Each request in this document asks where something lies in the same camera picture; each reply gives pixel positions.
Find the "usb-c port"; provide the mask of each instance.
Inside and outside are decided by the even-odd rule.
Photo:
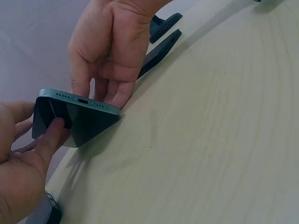
[[[78,99],[79,103],[88,104],[88,101],[86,99]]]

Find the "white floor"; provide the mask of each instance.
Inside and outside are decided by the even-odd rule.
[[[0,1],[0,101],[35,101],[38,91],[70,90],[67,44],[89,0]],[[199,0],[174,0],[157,15],[184,12]],[[30,133],[14,145],[31,141]],[[47,179],[66,153],[54,156]]]

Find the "green smartphone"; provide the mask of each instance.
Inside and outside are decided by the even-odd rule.
[[[67,92],[42,89],[36,99],[32,138],[45,134],[55,118],[63,118],[71,136],[64,146],[80,147],[121,118],[119,108]]]

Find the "hand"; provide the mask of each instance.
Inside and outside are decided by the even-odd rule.
[[[12,143],[32,126],[33,103],[0,103],[0,223],[17,223],[39,204],[53,154],[63,144],[63,119],[45,135],[11,151]]]
[[[133,1],[92,0],[69,43],[72,92],[122,108],[130,98],[150,37],[147,12]]]

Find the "wood grain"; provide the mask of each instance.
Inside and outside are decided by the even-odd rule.
[[[299,223],[299,2],[202,0],[175,28],[122,121],[50,180],[62,223]]]

